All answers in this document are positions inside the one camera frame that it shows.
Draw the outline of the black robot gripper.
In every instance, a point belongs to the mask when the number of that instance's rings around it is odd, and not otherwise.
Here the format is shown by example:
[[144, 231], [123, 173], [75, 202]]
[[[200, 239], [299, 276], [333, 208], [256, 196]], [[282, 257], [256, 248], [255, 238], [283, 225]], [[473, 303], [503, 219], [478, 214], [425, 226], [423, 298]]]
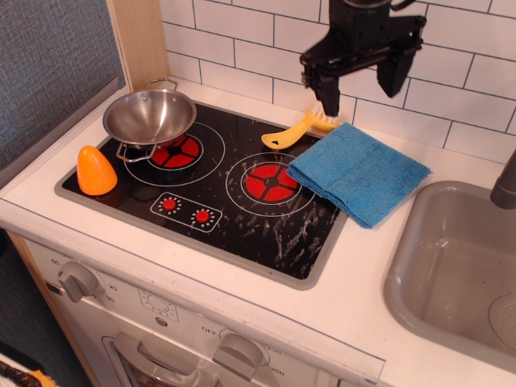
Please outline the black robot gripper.
[[330, 1], [329, 31], [301, 55], [302, 81], [325, 115], [339, 115], [339, 78], [376, 66], [385, 94], [396, 96], [422, 48], [422, 15], [393, 16], [411, 1]]

